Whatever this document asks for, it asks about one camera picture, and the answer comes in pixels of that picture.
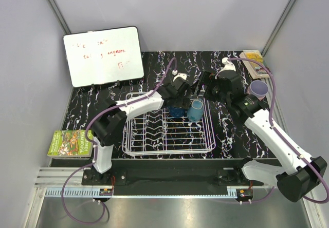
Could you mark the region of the light blue dotted mug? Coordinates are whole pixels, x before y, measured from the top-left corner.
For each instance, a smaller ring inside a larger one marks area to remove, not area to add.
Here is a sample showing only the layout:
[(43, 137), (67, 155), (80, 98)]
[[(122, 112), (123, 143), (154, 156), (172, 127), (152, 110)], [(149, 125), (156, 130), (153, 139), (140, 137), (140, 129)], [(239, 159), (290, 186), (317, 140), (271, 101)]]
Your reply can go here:
[(187, 111), (187, 118), (191, 122), (198, 122), (204, 114), (204, 103), (202, 99), (195, 99)]

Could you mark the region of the small whiteboard with red writing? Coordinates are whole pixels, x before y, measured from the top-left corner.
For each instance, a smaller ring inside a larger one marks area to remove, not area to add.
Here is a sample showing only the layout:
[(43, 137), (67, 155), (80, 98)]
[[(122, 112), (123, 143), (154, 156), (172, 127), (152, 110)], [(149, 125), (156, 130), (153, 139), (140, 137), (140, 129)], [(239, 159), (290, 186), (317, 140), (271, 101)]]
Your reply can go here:
[(144, 76), (135, 26), (63, 36), (73, 87), (101, 85)]

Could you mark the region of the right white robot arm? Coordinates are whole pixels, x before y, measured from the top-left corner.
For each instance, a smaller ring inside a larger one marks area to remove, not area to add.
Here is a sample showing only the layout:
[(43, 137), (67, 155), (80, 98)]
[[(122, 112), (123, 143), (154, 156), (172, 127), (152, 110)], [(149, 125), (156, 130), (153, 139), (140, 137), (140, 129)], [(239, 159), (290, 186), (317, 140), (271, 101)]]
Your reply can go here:
[(321, 183), (327, 162), (299, 147), (272, 119), (264, 102), (244, 92), (234, 70), (219, 74), (203, 71), (196, 92), (202, 92), (206, 100), (225, 104), (230, 114), (252, 130), (280, 162), (280, 166), (273, 166), (246, 160), (233, 172), (237, 184), (259, 181), (278, 188), (286, 199), (297, 202)]

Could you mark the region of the yellow paperback book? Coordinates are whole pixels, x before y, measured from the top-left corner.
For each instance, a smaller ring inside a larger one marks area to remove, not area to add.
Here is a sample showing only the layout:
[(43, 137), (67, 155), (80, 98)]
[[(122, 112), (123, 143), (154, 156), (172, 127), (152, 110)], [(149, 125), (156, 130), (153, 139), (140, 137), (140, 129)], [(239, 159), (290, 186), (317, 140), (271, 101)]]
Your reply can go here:
[[(251, 59), (264, 65), (264, 58), (258, 50), (244, 50), (239, 57)], [(243, 63), (253, 79), (269, 78), (268, 73), (258, 64), (246, 60), (243, 60)]]

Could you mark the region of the dark blue ceramic mug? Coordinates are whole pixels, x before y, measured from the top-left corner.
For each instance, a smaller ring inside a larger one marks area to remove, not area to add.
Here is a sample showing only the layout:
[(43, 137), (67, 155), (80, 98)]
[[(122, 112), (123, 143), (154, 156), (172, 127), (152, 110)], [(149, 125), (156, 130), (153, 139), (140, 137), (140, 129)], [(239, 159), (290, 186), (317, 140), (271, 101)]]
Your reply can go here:
[(182, 118), (186, 113), (186, 110), (182, 107), (169, 107), (169, 115), (173, 118)]

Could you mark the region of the lavender plastic cup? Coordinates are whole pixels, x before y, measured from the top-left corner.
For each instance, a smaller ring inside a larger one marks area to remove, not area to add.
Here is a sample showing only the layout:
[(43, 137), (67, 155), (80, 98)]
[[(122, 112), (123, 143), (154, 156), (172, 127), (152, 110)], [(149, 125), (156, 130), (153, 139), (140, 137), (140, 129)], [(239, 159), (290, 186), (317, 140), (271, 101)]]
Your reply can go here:
[(269, 90), (267, 84), (260, 80), (251, 82), (249, 89), (256, 92), (257, 94), (267, 94)]

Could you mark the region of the pink plastic cup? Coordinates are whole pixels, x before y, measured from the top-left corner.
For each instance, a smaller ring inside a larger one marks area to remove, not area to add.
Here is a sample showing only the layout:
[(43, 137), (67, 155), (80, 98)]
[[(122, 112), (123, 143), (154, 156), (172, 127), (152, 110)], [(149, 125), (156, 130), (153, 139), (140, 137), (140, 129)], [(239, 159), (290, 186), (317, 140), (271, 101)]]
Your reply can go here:
[(247, 93), (250, 95), (254, 95), (257, 97), (260, 101), (263, 100), (266, 97), (266, 94), (257, 94), (256, 92), (252, 91), (251, 89), (247, 90)]

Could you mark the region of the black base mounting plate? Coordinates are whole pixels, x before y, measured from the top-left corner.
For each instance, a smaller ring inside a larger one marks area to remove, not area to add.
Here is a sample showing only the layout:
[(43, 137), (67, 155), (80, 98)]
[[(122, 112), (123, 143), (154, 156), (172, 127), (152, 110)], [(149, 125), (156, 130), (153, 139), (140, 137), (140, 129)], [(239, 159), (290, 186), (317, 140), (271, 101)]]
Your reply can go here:
[(85, 169), (82, 185), (114, 186), (119, 196), (225, 195), (228, 186), (249, 187), (241, 159), (115, 159), (103, 174)]

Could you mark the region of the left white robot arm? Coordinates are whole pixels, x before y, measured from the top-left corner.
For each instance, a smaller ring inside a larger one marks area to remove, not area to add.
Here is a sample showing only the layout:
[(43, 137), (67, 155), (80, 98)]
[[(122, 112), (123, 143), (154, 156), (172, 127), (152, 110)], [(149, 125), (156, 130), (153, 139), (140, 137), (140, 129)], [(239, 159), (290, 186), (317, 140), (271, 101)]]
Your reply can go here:
[(95, 146), (93, 179), (101, 185), (111, 179), (112, 153), (114, 146), (121, 142), (126, 122), (151, 111), (157, 111), (184, 101), (190, 85), (183, 78), (166, 83), (137, 97), (110, 101), (108, 108), (96, 115), (87, 129), (93, 134)]

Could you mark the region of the green paperback book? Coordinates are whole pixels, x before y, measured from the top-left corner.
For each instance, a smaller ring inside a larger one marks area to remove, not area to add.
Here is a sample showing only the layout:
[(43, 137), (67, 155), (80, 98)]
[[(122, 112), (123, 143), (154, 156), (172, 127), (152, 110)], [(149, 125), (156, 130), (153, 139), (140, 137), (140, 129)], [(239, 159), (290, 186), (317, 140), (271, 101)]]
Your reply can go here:
[(85, 136), (85, 130), (56, 130), (47, 155), (56, 159), (88, 158), (93, 144)]

